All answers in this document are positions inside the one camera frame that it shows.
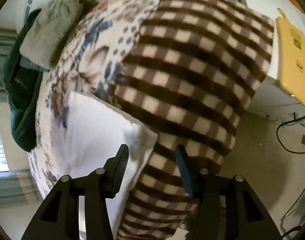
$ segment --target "brown checkered fabric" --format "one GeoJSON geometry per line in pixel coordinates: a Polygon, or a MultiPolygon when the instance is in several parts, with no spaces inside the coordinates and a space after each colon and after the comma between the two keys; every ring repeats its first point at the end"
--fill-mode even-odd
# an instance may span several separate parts
{"type": "Polygon", "coordinates": [[[158,142],[130,193],[119,239],[165,239],[195,209],[174,150],[183,144],[200,166],[219,172],[266,76],[273,30],[271,19],[229,0],[160,0],[143,21],[115,96],[158,142]]]}

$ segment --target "metal screw head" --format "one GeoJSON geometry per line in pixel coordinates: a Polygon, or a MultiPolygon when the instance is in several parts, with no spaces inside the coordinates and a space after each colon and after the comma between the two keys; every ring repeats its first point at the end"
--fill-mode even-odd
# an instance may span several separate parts
{"type": "Polygon", "coordinates": [[[104,168],[98,168],[98,169],[96,170],[96,173],[97,173],[98,175],[104,174],[104,173],[105,173],[105,169],[104,169],[104,168]]]}
{"type": "Polygon", "coordinates": [[[205,169],[205,168],[200,169],[199,172],[200,172],[200,174],[202,174],[202,175],[207,175],[207,174],[209,173],[208,169],[205,169]]]}
{"type": "Polygon", "coordinates": [[[239,181],[239,182],[242,182],[244,180],[244,177],[241,176],[241,175],[236,175],[235,176],[235,180],[239,181]]]}
{"type": "Polygon", "coordinates": [[[69,176],[68,175],[64,175],[61,177],[61,181],[62,182],[67,182],[69,180],[69,176]]]}

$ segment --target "white desk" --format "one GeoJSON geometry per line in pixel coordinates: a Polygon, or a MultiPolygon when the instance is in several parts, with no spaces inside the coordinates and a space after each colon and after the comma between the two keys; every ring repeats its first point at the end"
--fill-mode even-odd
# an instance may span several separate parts
{"type": "MultiPolygon", "coordinates": [[[[246,4],[249,8],[267,15],[273,20],[280,16],[278,8],[282,9],[289,21],[305,35],[305,15],[288,0],[246,0],[246,4]]],[[[272,60],[267,78],[258,88],[248,111],[265,118],[269,115],[271,120],[283,117],[285,121],[291,120],[294,112],[299,117],[305,115],[305,107],[276,85],[278,80],[278,60],[278,36],[277,31],[275,31],[272,60]]]]}

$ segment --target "bed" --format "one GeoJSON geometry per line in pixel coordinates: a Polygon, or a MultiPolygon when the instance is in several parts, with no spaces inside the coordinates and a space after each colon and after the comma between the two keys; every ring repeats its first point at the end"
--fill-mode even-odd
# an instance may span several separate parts
{"type": "Polygon", "coordinates": [[[98,4],[72,31],[57,67],[43,75],[37,147],[28,153],[42,196],[66,174],[59,160],[69,93],[91,93],[158,135],[112,225],[115,237],[172,236],[197,205],[182,187],[174,149],[183,144],[194,161],[219,172],[269,69],[273,31],[270,18],[230,0],[98,4]]]}

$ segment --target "black cable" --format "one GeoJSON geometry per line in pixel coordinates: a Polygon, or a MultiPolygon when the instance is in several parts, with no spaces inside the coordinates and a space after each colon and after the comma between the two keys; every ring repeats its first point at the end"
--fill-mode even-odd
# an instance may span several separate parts
{"type": "Polygon", "coordinates": [[[284,238],[285,236],[288,236],[290,233],[294,232],[294,231],[299,231],[301,229],[301,226],[296,226],[290,230],[288,230],[285,234],[282,235],[282,238],[284,238]]]}
{"type": "Polygon", "coordinates": [[[279,136],[278,136],[278,130],[279,130],[282,126],[284,126],[284,125],[286,125],[286,124],[298,122],[298,121],[303,120],[303,119],[305,119],[305,115],[304,115],[303,117],[301,117],[301,118],[297,118],[297,119],[294,118],[294,120],[287,121],[287,122],[282,122],[282,123],[277,127],[277,130],[276,130],[276,137],[277,137],[277,140],[279,141],[280,145],[281,145],[287,152],[296,153],[296,154],[304,154],[304,153],[305,153],[305,152],[293,152],[293,151],[291,151],[291,150],[288,150],[288,149],[283,145],[283,143],[280,141],[279,136]]]}

